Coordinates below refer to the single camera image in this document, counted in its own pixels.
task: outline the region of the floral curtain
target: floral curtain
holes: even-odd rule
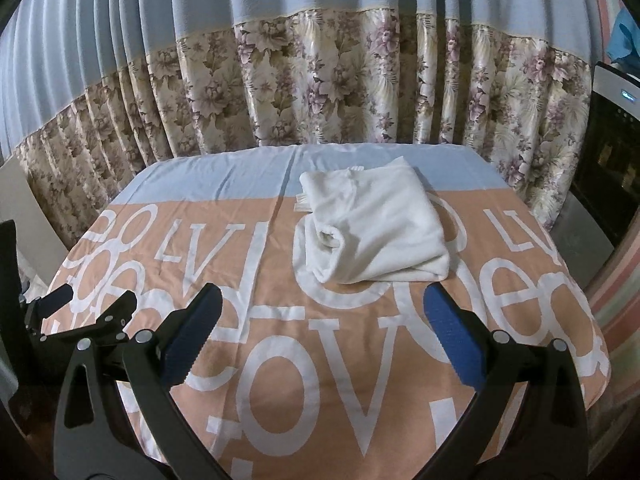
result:
[[[304,10],[136,59],[15,153],[68,247],[158,160],[307,142],[465,144],[550,228],[590,91],[589,64],[537,38],[392,9]]]

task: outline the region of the folded white cloth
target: folded white cloth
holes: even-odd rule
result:
[[[321,283],[439,282],[449,252],[438,214],[404,157],[381,168],[307,171],[296,210],[306,266]]]

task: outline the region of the curtain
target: curtain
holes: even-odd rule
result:
[[[305,142],[465,144],[550,228],[586,129],[593,1],[73,0],[68,43],[33,13],[61,3],[25,0],[0,38],[3,149],[69,247],[159,160]],[[5,57],[36,26],[62,61],[32,38],[21,74]]]

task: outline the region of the bedsheet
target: bedsheet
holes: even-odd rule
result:
[[[463,146],[263,147],[157,163],[69,253],[52,287],[70,283],[76,296],[43,330],[94,322],[130,289],[133,336],[215,283],[222,317],[172,396],[232,477],[410,479],[473,390],[425,320],[426,284],[321,285],[305,269],[305,213],[294,211],[303,171],[401,155],[443,223],[452,297],[519,342],[566,339],[591,406],[609,359],[588,302],[527,207]],[[120,391],[145,451],[162,458],[131,390]],[[514,389],[484,459],[504,443],[523,394]]]

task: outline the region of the digital display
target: digital display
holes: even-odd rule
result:
[[[636,98],[633,97],[629,92],[627,92],[626,90],[622,91],[622,97],[627,99],[628,101],[631,101],[632,103],[636,102]]]

